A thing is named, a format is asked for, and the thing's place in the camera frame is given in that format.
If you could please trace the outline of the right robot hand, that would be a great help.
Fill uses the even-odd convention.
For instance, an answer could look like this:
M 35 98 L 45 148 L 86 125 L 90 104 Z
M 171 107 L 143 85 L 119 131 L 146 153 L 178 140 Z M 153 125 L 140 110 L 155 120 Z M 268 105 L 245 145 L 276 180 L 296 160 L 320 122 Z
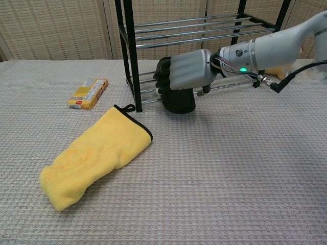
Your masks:
M 194 88 L 210 86 L 222 72 L 213 58 L 211 51 L 199 49 L 160 59 L 153 75 L 156 94 L 168 102 L 189 103 L 194 99 Z

